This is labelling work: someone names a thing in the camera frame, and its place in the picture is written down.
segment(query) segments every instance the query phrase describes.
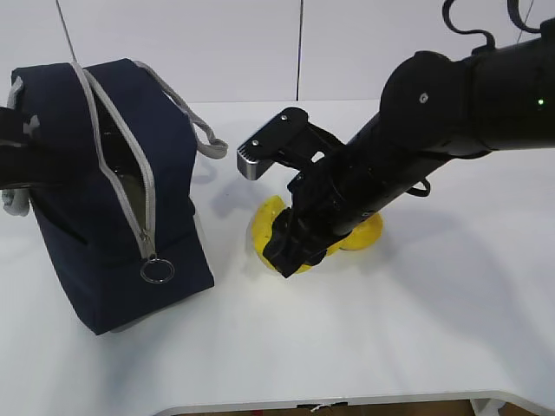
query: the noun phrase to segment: gray strap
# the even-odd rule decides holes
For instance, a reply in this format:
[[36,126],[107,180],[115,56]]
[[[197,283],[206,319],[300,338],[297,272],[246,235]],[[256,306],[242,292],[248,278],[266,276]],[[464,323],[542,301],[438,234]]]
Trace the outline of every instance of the gray strap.
[[189,116],[189,120],[194,125],[198,126],[203,132],[205,132],[208,138],[209,144],[200,141],[197,132],[194,131],[194,135],[197,139],[198,150],[200,153],[204,154],[206,157],[211,159],[222,159],[227,155],[227,143],[223,140],[218,139],[214,134],[214,131],[208,126],[208,124],[202,120],[188,105],[187,103],[177,94],[173,88],[171,88],[167,83],[160,78],[152,68],[150,68],[146,63],[135,61],[135,65],[139,68],[145,69],[162,87],[162,90],[173,100],[175,105],[184,113]]
[[[8,96],[7,108],[15,108],[17,97],[23,90],[23,80],[18,76],[11,86]],[[2,190],[3,209],[10,215],[25,217],[29,214],[29,190],[4,189]]]

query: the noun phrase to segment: navy blue bag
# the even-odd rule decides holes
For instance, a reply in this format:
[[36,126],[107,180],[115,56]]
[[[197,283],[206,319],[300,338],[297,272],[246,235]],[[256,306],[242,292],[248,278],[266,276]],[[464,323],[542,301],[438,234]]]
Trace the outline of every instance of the navy blue bag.
[[[9,104],[36,114],[40,140],[88,172],[29,195],[79,318],[102,334],[211,288],[189,187],[196,152],[224,157],[225,142],[141,62],[18,68],[12,83]],[[109,165],[110,128],[125,140],[125,156],[140,174]]]

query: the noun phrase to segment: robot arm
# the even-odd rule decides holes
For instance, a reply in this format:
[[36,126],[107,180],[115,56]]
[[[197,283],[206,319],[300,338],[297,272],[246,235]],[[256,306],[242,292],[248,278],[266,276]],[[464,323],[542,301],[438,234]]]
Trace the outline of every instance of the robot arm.
[[[515,0],[507,3],[514,8]],[[449,160],[555,147],[555,19],[542,24],[539,39],[506,49],[486,38],[458,62],[418,52],[402,63],[380,112],[346,145],[292,107],[238,149],[248,179],[274,162],[299,171],[288,185],[292,207],[274,221],[263,252],[283,276],[322,261],[328,247],[404,192],[427,196],[426,177]],[[317,152],[324,157],[313,163]],[[420,182],[424,189],[414,188]]]

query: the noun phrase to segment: yellow sponge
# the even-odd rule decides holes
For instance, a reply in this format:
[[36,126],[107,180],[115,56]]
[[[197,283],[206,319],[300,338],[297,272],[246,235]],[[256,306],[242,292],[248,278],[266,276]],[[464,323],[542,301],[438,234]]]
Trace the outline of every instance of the yellow sponge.
[[383,229],[382,216],[378,213],[360,223],[341,241],[341,250],[362,250],[380,238]]
[[[265,200],[260,205],[254,218],[252,219],[251,236],[252,245],[257,252],[258,257],[268,267],[274,270],[274,267],[262,254],[264,247],[270,242],[271,239],[271,225],[278,217],[281,211],[285,209],[284,201],[278,196],[274,195]],[[331,256],[340,248],[343,250],[360,250],[368,247],[379,238],[382,233],[382,218],[379,214],[375,214],[365,222],[359,224],[353,232],[344,240],[339,241],[327,250],[326,256]],[[302,273],[311,266],[303,264],[297,273]]]

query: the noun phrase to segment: bag handle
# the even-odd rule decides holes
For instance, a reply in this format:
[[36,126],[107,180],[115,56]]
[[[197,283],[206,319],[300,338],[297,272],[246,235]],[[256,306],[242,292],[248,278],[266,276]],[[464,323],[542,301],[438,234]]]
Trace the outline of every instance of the bag handle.
[[222,159],[227,155],[227,143],[223,140],[218,139],[216,134],[208,123],[202,120],[183,100],[179,94],[177,94],[173,88],[171,88],[156,72],[150,68],[146,63],[141,61],[134,61],[135,65],[139,68],[145,69],[150,76],[152,76],[162,87],[162,90],[173,100],[175,105],[189,117],[189,120],[196,126],[200,128],[203,132],[205,132],[206,137],[208,138],[208,143],[203,143],[200,141],[197,132],[194,130],[195,138],[197,139],[198,150],[200,153],[204,154],[206,157],[211,159]]

